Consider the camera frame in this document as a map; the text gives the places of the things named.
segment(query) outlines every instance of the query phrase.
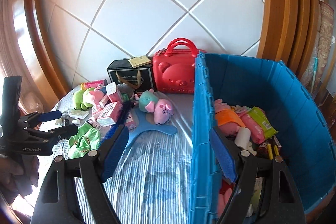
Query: green cloth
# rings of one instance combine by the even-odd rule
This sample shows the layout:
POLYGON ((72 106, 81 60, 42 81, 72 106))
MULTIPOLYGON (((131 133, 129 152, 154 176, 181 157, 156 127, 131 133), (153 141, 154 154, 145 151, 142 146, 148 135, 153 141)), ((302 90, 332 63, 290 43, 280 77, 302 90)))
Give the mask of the green cloth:
POLYGON ((99 130, 87 122, 78 128, 78 133, 69 139, 68 157, 71 159, 80 158, 90 150, 97 150, 99 147, 99 130))

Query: orange cloth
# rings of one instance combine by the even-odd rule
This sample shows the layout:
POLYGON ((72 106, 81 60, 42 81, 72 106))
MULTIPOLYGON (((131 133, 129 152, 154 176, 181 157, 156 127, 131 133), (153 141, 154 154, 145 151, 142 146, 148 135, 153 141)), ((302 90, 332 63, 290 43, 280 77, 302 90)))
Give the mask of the orange cloth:
POLYGON ((231 109, 224 109, 221 112, 215 114, 215 118, 218 122, 218 126, 222 126, 228 122, 235 122, 240 127, 246 127, 243 121, 238 117, 238 115, 231 109))

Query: red suitcase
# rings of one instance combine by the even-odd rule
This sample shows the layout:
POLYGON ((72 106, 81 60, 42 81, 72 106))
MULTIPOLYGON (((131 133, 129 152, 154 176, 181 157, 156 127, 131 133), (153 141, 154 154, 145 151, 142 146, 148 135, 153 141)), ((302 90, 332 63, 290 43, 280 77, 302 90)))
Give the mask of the red suitcase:
POLYGON ((194 93, 195 57, 199 51, 193 42, 177 38, 169 43, 167 49, 155 53, 153 72, 157 90, 165 93, 194 93), (189 49, 174 49, 185 45, 189 49))

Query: metal screw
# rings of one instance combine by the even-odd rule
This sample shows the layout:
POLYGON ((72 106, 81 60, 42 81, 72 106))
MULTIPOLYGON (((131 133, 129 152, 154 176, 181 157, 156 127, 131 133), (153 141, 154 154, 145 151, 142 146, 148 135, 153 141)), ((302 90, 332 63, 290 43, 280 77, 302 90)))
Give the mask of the metal screw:
POLYGON ((282 157, 280 157, 280 156, 275 156, 274 159, 275 159, 276 162, 282 162, 283 161, 282 157))
POLYGON ((241 154, 243 157, 248 157, 248 156, 250 155, 250 152, 247 151, 247 150, 242 150, 242 151, 240 152, 240 154, 241 154))
POLYGON ((57 156, 57 157, 54 159, 55 162, 60 162, 60 161, 62 161, 62 160, 63 160, 63 156, 61 156, 61 155, 57 156))
POLYGON ((97 154, 98 154, 97 150, 90 150, 89 153, 88 153, 89 157, 94 157, 97 154))

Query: pink can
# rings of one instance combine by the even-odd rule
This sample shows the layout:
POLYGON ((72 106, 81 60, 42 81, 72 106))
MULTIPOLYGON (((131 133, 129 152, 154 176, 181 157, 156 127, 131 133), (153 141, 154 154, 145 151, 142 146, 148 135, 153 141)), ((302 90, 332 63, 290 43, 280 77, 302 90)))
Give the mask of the pink can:
POLYGON ((107 81, 104 80, 97 80, 93 82, 86 82, 86 83, 81 83, 81 90, 87 90, 88 88, 97 88, 99 86, 106 86, 107 81))

